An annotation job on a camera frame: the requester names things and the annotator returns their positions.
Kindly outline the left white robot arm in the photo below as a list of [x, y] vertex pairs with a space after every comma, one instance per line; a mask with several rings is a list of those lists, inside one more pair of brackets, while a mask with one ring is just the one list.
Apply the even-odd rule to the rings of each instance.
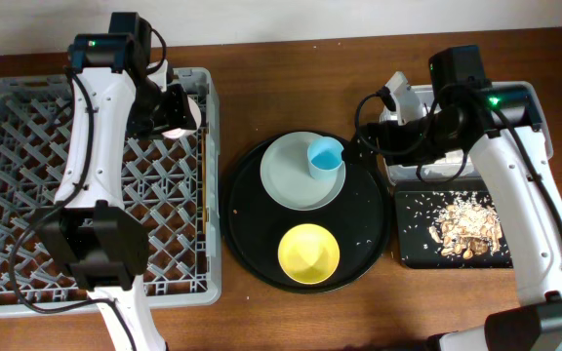
[[62, 273], [96, 303], [118, 350], [164, 350], [143, 290], [148, 231], [124, 208], [125, 140], [187, 137], [202, 124], [196, 102], [150, 59], [157, 31], [136, 12], [112, 14], [107, 32], [69, 46], [74, 97], [64, 174], [36, 233]]

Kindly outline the food scraps and rice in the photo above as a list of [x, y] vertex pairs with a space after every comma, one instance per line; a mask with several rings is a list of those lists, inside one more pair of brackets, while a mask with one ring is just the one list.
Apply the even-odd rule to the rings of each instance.
[[451, 200], [434, 210], [427, 227], [428, 235], [438, 245], [437, 252], [465, 260], [499, 253], [503, 248], [502, 225], [491, 197], [477, 191], [451, 195]]

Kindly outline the yellow plastic bowl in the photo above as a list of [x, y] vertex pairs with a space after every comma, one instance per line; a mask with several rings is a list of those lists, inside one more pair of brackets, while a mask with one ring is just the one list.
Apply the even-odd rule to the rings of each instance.
[[305, 223], [292, 227], [281, 238], [277, 259], [292, 281], [316, 285], [333, 276], [339, 267], [341, 249], [326, 228]]

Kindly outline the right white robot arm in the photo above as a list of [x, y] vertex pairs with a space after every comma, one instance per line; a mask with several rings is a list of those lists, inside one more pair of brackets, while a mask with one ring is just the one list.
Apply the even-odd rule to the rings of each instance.
[[474, 45], [443, 50], [428, 62], [428, 111], [402, 103], [410, 87], [380, 88], [392, 121], [357, 124], [342, 158], [373, 168], [416, 169], [461, 150], [497, 208], [511, 252], [519, 304], [480, 327], [430, 337], [426, 350], [562, 350], [562, 199], [548, 160], [547, 124], [528, 83], [495, 84]]

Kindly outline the blue plastic cup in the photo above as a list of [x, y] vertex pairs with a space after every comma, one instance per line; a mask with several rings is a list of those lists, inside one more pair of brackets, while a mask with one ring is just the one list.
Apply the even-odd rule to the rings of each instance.
[[335, 138], [320, 136], [307, 147], [307, 165], [314, 179], [325, 179], [337, 174], [343, 160], [343, 146]]

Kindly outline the pink plastic cup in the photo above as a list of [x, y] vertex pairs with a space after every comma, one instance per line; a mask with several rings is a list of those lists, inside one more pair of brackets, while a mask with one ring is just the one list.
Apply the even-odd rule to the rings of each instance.
[[191, 112], [192, 117], [194, 119], [194, 122], [196, 124], [195, 129], [194, 130], [173, 129], [173, 130], [164, 132], [162, 134], [162, 136], [164, 138], [178, 139], [178, 138], [181, 138], [181, 137], [188, 137], [188, 136], [191, 136], [191, 135], [195, 134], [196, 131], [201, 127], [202, 114], [201, 114], [201, 110], [200, 110], [198, 104], [196, 103], [196, 101], [192, 97], [188, 97], [187, 101], [188, 101], [188, 106], [189, 106], [190, 112]]

